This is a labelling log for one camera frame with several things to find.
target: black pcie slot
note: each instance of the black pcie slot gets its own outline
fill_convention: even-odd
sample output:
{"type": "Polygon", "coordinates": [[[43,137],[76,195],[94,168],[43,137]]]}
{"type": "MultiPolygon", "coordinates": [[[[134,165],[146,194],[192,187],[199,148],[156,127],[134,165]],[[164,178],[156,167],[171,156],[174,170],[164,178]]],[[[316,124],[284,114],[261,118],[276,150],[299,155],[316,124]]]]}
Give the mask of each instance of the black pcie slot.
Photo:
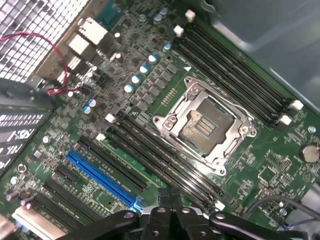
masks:
{"type": "Polygon", "coordinates": [[[256,102],[260,103],[263,101],[267,101],[268,105],[263,104],[263,107],[270,108],[269,110],[277,112],[277,109],[281,107],[281,104],[274,100],[270,100],[273,97],[269,94],[268,91],[264,91],[261,89],[261,86],[258,85],[255,81],[249,81],[250,77],[243,72],[242,70],[238,69],[237,66],[235,66],[232,62],[230,62],[226,57],[224,57],[218,49],[216,49],[216,46],[213,46],[210,44],[208,39],[202,38],[199,40],[199,36],[197,33],[194,35],[186,35],[185,38],[182,41],[191,41],[193,43],[196,43],[196,46],[199,51],[202,51],[203,54],[206,54],[208,56],[208,61],[212,62],[214,61],[216,66],[221,66],[224,71],[230,71],[229,75],[234,77],[229,77],[231,81],[234,81],[235,84],[243,86],[244,90],[248,90],[248,95],[255,96],[256,102]]]}
{"type": "Polygon", "coordinates": [[[259,111],[264,111],[265,115],[268,116],[268,113],[274,113],[277,114],[277,112],[274,109],[267,109],[268,105],[267,104],[262,104],[262,99],[260,99],[259,95],[256,95],[253,93],[248,86],[244,85],[242,82],[239,81],[237,78],[238,76],[234,76],[233,73],[229,72],[225,66],[222,66],[219,62],[215,60],[214,57],[210,54],[210,50],[207,49],[206,47],[202,48],[202,44],[198,39],[195,39],[194,41],[188,40],[186,37],[185,39],[182,39],[180,42],[180,45],[183,47],[186,47],[188,50],[193,50],[197,56],[198,59],[201,59],[201,61],[205,62],[205,64],[215,72],[217,72],[220,76],[222,76],[221,79],[217,79],[218,82],[217,85],[219,86],[220,84],[226,84],[229,86],[229,88],[234,88],[237,91],[238,96],[242,96],[242,99],[245,99],[246,101],[251,101],[252,98],[255,100],[255,107],[259,111]]]}
{"type": "Polygon", "coordinates": [[[128,169],[116,160],[111,154],[101,149],[98,145],[94,144],[90,139],[81,136],[77,142],[86,152],[95,156],[102,163],[109,168],[122,175],[125,179],[130,181],[137,189],[143,191],[147,187],[147,183],[141,179],[132,169],[128,169]]]}
{"type": "Polygon", "coordinates": [[[206,201],[207,203],[214,204],[212,197],[208,196],[205,191],[198,187],[198,183],[194,179],[191,179],[186,174],[176,170],[171,162],[168,163],[159,158],[152,150],[150,150],[148,146],[142,144],[137,136],[122,131],[122,129],[119,128],[114,128],[112,133],[117,136],[122,136],[123,139],[126,139],[125,141],[127,144],[131,143],[131,145],[134,146],[141,155],[143,155],[146,159],[149,159],[149,161],[152,161],[154,165],[157,165],[159,168],[161,168],[162,172],[171,176],[175,176],[183,186],[189,186],[189,188],[192,190],[192,193],[196,194],[200,199],[206,201]]]}
{"type": "Polygon", "coordinates": [[[73,171],[69,170],[66,166],[62,164],[57,166],[54,172],[62,178],[64,178],[70,184],[75,184],[80,179],[80,177],[77,174],[75,174],[73,171]]]}
{"type": "Polygon", "coordinates": [[[69,215],[61,207],[48,199],[42,193],[38,193],[34,197],[33,203],[73,232],[84,227],[81,222],[69,215]]]}
{"type": "Polygon", "coordinates": [[[75,196],[73,196],[70,192],[68,192],[58,183],[56,183],[53,179],[49,179],[47,182],[45,182],[43,187],[46,190],[48,190],[50,193],[57,196],[60,200],[65,202],[67,205],[72,207],[75,211],[79,212],[89,222],[94,223],[102,219],[102,217],[98,213],[93,211],[90,207],[88,207],[79,199],[77,199],[75,196]]]}
{"type": "Polygon", "coordinates": [[[204,192],[207,192],[208,195],[212,197],[224,195],[224,192],[216,184],[214,184],[210,179],[205,175],[199,172],[192,164],[183,159],[177,153],[170,150],[167,145],[164,145],[157,137],[153,136],[145,128],[139,126],[133,119],[129,116],[124,115],[121,119],[120,128],[123,128],[128,133],[131,133],[133,136],[136,136],[146,147],[149,147],[154,153],[157,154],[163,161],[171,162],[172,165],[176,167],[177,171],[183,171],[186,174],[187,178],[193,178],[198,182],[199,188],[203,189],[204,192]]]}
{"type": "MultiPolygon", "coordinates": [[[[217,76],[217,74],[211,71],[210,67],[207,66],[204,62],[200,61],[199,59],[196,60],[198,57],[193,53],[189,52],[187,48],[176,45],[175,50],[183,56],[186,60],[188,60],[193,66],[199,69],[203,74],[205,74],[209,79],[216,80],[220,79],[221,76],[217,76]]],[[[221,82],[221,85],[218,84],[219,87],[223,89],[229,96],[232,96],[239,104],[243,105],[248,109],[249,112],[254,113],[254,115],[264,123],[270,123],[271,119],[265,115],[261,114],[260,112],[256,112],[254,109],[254,104],[252,102],[244,101],[239,95],[236,93],[237,91],[230,85],[226,85],[225,83],[221,82]]]]}
{"type": "Polygon", "coordinates": [[[205,30],[195,24],[188,24],[186,27],[187,31],[191,30],[194,33],[198,33],[203,39],[207,39],[211,41],[211,44],[219,47],[219,50],[222,52],[224,56],[227,56],[235,65],[237,65],[244,73],[250,76],[253,79],[253,82],[256,81],[256,85],[261,86],[262,90],[269,92],[272,94],[272,97],[275,98],[280,103],[284,103],[286,101],[285,97],[282,96],[278,91],[273,89],[269,84],[267,84],[257,73],[252,71],[244,62],[238,60],[232,52],[230,52],[227,48],[225,48],[219,41],[215,40],[210,34],[208,34],[205,30]]]}
{"type": "Polygon", "coordinates": [[[145,168],[149,169],[152,173],[154,173],[159,179],[167,183],[168,185],[172,187],[176,187],[179,189],[182,189],[185,193],[185,197],[187,197],[192,203],[194,203],[196,206],[199,206],[200,208],[207,208],[211,207],[210,205],[206,204],[201,198],[194,195],[192,189],[189,188],[188,185],[184,186],[179,179],[176,178],[175,175],[170,175],[165,172],[165,168],[159,167],[158,164],[154,164],[152,159],[148,159],[147,157],[140,154],[135,148],[132,147],[132,144],[127,143],[127,140],[123,136],[118,136],[117,134],[114,134],[113,132],[106,132],[106,137],[116,146],[119,148],[125,150],[129,155],[134,156],[138,162],[140,162],[142,165],[144,165],[145,168]]]}

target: metal mesh grille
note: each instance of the metal mesh grille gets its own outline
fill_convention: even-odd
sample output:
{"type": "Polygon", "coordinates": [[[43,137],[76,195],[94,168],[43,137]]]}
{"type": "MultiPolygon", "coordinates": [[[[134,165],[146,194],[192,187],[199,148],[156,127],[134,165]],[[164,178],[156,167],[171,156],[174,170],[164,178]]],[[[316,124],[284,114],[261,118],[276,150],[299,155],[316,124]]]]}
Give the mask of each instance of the metal mesh grille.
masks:
{"type": "MultiPolygon", "coordinates": [[[[56,43],[89,0],[0,0],[1,35],[39,33],[56,43]]],[[[52,47],[43,39],[0,42],[0,77],[25,82],[52,47]]]]}

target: cpu socket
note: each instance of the cpu socket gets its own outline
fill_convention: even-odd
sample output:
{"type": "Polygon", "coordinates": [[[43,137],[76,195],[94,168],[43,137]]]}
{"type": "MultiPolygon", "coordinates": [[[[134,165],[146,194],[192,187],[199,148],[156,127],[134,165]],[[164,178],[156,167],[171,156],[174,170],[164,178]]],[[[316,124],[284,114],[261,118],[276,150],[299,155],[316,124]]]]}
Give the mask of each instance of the cpu socket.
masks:
{"type": "Polygon", "coordinates": [[[224,176],[231,154],[245,137],[257,135],[254,118],[207,83],[190,76],[184,83],[182,97],[153,123],[165,142],[224,176]]]}

